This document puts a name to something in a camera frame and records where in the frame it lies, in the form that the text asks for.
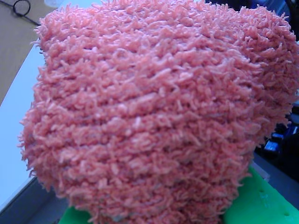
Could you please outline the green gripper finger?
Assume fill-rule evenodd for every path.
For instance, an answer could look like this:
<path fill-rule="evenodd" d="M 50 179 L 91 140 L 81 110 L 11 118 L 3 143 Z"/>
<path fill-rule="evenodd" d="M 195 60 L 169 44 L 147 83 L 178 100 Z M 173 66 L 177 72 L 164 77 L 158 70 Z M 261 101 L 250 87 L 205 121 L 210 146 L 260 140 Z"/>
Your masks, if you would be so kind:
<path fill-rule="evenodd" d="M 88 212 L 70 207 L 64 212 L 58 224 L 88 224 L 90 218 L 91 216 Z"/>
<path fill-rule="evenodd" d="M 299 224 L 299 211 L 253 168 L 239 196 L 222 216 L 224 224 Z"/>

